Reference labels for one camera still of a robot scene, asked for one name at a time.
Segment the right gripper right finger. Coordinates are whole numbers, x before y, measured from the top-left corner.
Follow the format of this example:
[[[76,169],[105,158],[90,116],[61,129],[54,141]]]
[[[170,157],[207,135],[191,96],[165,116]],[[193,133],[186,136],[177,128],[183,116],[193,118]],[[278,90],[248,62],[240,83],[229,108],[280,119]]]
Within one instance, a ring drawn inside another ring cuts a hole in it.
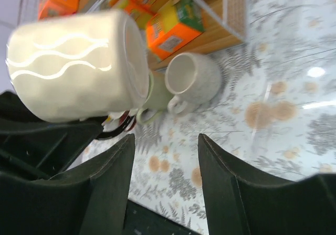
[[[210,234],[335,234],[335,174],[286,180],[198,136]]]

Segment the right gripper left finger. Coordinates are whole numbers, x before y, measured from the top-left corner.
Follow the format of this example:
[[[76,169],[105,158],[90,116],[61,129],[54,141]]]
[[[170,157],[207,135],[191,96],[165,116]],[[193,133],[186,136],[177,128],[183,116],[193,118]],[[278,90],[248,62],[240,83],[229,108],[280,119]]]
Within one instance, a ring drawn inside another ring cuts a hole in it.
[[[134,154],[128,134],[48,180],[1,172],[1,234],[121,234]]]

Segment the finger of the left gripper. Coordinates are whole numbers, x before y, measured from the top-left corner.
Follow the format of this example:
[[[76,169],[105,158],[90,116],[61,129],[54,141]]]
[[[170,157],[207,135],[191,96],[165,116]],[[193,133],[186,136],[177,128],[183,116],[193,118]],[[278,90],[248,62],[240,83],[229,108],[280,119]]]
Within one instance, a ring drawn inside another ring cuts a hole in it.
[[[1,172],[28,180],[65,171],[103,128],[96,121],[49,123],[33,115],[19,97],[1,93]]]

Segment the cream mug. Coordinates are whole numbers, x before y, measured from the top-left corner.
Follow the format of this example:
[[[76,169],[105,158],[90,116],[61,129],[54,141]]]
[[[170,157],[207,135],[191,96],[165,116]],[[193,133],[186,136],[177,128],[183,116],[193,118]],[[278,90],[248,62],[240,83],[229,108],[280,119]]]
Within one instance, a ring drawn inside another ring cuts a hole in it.
[[[7,41],[6,65],[25,107],[47,122],[138,109],[149,91],[140,30],[121,9],[21,25]]]

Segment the pale green mug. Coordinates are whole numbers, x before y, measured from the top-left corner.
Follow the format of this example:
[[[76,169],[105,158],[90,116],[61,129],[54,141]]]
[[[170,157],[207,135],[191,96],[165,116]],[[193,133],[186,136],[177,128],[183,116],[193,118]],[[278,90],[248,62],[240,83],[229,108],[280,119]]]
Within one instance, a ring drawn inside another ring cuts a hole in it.
[[[163,73],[150,70],[149,81],[147,99],[136,114],[136,121],[141,125],[149,124],[158,118],[167,109],[168,103],[174,97],[165,85],[165,75]],[[147,120],[143,118],[143,113],[146,110],[155,111]]]

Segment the white speckled mug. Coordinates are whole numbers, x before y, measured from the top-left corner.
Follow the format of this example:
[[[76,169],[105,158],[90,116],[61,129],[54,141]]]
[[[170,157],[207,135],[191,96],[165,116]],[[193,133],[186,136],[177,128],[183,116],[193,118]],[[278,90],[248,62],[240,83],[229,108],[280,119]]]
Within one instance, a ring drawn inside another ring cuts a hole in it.
[[[219,65],[207,55],[184,52],[176,55],[165,72],[165,85],[173,94],[170,114],[183,117],[211,100],[222,84]]]

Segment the dark red mug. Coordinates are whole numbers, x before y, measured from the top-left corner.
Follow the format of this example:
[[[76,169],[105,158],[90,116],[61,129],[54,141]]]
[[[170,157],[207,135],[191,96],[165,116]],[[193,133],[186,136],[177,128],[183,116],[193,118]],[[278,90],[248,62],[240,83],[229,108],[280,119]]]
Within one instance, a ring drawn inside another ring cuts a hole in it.
[[[136,113],[137,110],[109,113],[102,122],[103,132],[96,137],[96,140],[109,140],[123,132],[131,131],[136,124]]]

